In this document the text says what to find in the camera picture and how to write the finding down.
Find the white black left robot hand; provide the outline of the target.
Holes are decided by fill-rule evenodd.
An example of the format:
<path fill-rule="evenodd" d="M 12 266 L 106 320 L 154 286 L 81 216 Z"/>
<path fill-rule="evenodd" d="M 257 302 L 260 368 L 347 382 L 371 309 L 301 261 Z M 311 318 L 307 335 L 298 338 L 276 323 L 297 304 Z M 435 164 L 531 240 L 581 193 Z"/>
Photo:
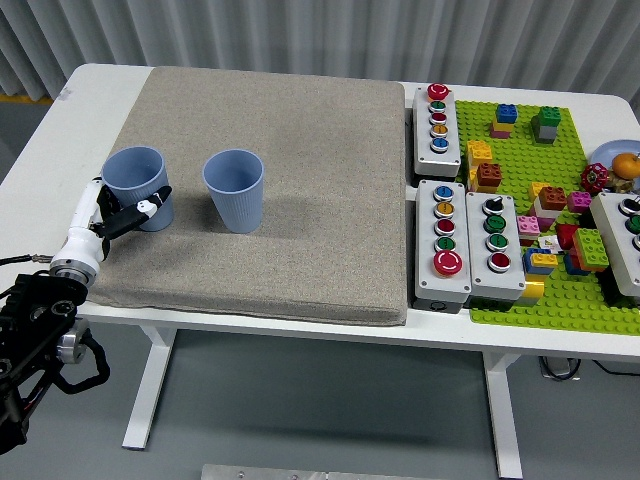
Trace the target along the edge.
<path fill-rule="evenodd" d="M 158 216 L 168 204 L 171 191 L 171 187 L 161 186 L 123 207 L 102 178 L 94 178 L 75 209 L 61 250 L 50 262 L 49 274 L 92 285 L 100 263 L 108 256 L 110 241 Z"/>

